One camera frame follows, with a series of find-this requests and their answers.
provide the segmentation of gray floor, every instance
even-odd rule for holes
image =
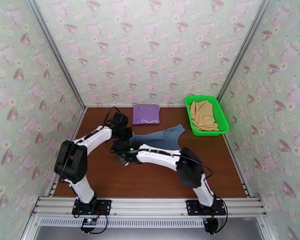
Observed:
[[[41,227],[36,240],[261,240],[254,218],[230,218],[225,228],[215,236],[204,229],[122,229],[109,228],[100,235],[82,234],[79,228]]]

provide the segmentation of wooden table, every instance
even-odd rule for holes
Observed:
[[[96,129],[109,108],[89,108],[77,138]],[[132,108],[120,108],[132,121]],[[210,188],[222,198],[246,197],[228,148],[221,135],[194,136],[186,108],[161,108],[161,124],[133,125],[135,134],[165,130],[181,123],[186,131],[179,137],[179,146],[190,148],[200,160],[213,170],[208,179]],[[161,197],[196,198],[191,188],[185,187],[175,171],[149,163],[129,164],[124,167],[118,155],[107,151],[104,144],[92,151],[88,158],[87,178],[99,197]],[[54,196],[74,196],[67,184],[58,184]]]

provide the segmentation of teacup pattern wallpaper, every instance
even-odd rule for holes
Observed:
[[[19,239],[80,115],[23,0],[0,0],[0,239]]]
[[[300,0],[274,1],[221,105],[253,195],[300,239]]]
[[[87,106],[217,96],[262,0],[36,0]]]

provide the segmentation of vent grille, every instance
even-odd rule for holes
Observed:
[[[203,228],[203,219],[130,219],[109,218],[109,228]],[[42,217],[40,226],[81,227],[83,218]],[[96,227],[104,227],[106,219],[100,218]]]

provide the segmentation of black mounting plate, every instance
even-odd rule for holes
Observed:
[[[87,212],[82,210],[81,202],[76,200],[74,202],[74,206],[72,208],[72,214],[74,216],[81,216],[81,215],[100,215],[100,216],[108,216],[110,214],[111,209],[111,200],[96,200],[96,207],[95,210],[91,212]]]
[[[198,200],[186,200],[187,212],[188,216],[206,216],[207,214],[204,213],[202,205],[199,203]],[[226,210],[221,200],[216,200],[214,202],[214,210],[215,216],[225,216]]]

